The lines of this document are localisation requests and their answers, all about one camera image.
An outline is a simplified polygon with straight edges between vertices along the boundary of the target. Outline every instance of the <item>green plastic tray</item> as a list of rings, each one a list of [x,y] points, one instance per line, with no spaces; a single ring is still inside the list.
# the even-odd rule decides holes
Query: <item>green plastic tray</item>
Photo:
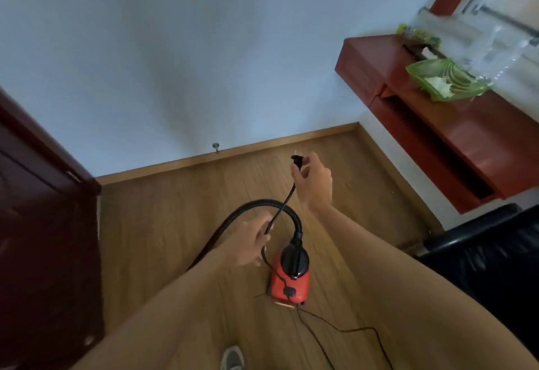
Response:
[[[452,60],[421,60],[408,65],[406,71],[421,88],[431,94],[433,101],[458,101],[469,99],[485,93],[490,85],[471,76],[468,72],[455,65]],[[447,77],[451,84],[453,96],[443,97],[425,78],[440,76]]]

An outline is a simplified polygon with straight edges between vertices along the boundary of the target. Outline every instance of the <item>hand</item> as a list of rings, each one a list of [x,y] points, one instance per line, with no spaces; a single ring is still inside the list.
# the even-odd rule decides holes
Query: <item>hand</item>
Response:
[[[303,158],[303,167],[300,171],[292,163],[292,177],[296,184],[296,192],[300,203],[316,214],[322,208],[332,203],[332,173],[326,168],[318,155],[310,152]]]
[[[254,262],[260,265],[257,257],[270,240],[270,235],[264,235],[266,223],[271,220],[271,214],[264,211],[255,219],[241,223],[241,226],[228,237],[218,248],[225,259],[232,265],[247,265]]]

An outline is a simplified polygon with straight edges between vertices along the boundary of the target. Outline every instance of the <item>black chair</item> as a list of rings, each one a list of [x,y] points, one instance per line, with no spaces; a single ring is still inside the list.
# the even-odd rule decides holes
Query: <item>black chair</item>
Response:
[[[504,205],[423,247],[415,258],[488,309],[539,359],[539,205]]]

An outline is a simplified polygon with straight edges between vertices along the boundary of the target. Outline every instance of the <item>baseboard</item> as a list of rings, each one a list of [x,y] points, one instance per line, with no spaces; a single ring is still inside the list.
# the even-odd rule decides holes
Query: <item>baseboard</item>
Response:
[[[440,221],[438,221],[433,212],[427,207],[427,204],[425,204],[422,198],[415,192],[399,170],[397,170],[391,160],[387,158],[385,153],[378,146],[378,144],[376,144],[371,135],[369,135],[359,123],[357,124],[356,130],[360,140],[366,144],[367,148],[371,151],[376,160],[378,160],[385,172],[391,177],[404,196],[409,200],[415,212],[425,222],[431,233],[435,235],[443,233],[444,229]]]
[[[148,175],[168,172],[183,167],[194,166],[196,164],[206,163],[208,161],[225,159],[232,156],[239,156],[240,154],[252,153],[263,149],[270,149],[272,147],[283,146],[286,144],[296,143],[303,140],[316,139],[318,137],[329,136],[331,134],[350,132],[355,130],[358,127],[358,124],[359,123],[348,123],[346,125],[329,127],[326,129],[315,130],[313,132],[295,134],[293,136],[261,141],[246,146],[234,147],[233,149],[221,150],[219,151],[219,153],[201,154],[199,156],[188,157],[186,159],[173,160],[166,163],[136,168],[120,173],[107,174],[101,177],[97,177],[96,180],[102,186],[105,186],[107,184],[118,183],[120,181],[138,179],[139,177],[145,177]]]

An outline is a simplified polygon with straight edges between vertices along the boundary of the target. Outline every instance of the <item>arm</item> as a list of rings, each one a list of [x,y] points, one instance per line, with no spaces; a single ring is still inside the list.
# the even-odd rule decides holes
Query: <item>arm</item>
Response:
[[[390,335],[414,368],[539,369],[515,336],[436,272],[334,209],[331,172],[316,153],[292,164],[300,201],[316,216],[358,281],[376,301]]]
[[[73,370],[147,370],[165,368],[178,348],[195,304],[204,292],[232,265],[246,265],[260,256],[270,240],[262,226],[271,215],[265,212],[244,222],[221,246],[177,278],[105,337]]]

